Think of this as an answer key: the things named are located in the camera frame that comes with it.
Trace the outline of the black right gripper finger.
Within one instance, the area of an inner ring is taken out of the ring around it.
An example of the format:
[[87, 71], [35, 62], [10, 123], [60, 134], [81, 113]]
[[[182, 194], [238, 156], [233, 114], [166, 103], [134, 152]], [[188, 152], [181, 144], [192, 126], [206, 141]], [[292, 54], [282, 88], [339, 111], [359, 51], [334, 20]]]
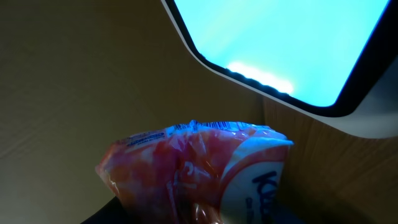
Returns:
[[128, 224], [129, 216], [117, 197], [110, 200], [81, 224]]

